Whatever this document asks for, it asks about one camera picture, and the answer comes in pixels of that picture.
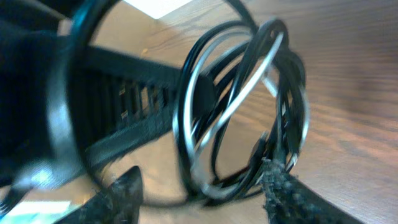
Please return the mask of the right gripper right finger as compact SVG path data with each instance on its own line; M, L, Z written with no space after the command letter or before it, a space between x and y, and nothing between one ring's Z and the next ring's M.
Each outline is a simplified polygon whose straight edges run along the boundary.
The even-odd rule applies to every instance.
M312 191L278 163L264 159L262 185L266 198L264 210L274 224L361 224Z

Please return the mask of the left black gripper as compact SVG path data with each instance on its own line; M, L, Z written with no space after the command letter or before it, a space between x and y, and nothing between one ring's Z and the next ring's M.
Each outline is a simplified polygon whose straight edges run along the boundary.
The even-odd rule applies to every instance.
M86 50L86 1L1 2L2 184L59 187L83 172L69 87Z

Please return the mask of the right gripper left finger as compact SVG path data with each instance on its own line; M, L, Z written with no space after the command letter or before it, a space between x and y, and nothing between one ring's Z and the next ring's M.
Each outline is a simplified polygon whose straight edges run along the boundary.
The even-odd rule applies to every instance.
M105 191L98 192L84 205L59 219L57 223L138 224L143 200L141 170L138 166L134 166Z

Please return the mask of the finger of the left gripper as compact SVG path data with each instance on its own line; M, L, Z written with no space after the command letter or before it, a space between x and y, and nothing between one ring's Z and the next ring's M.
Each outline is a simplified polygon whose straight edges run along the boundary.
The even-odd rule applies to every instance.
M104 167L169 132L180 78L178 67L88 47L69 87L84 163Z

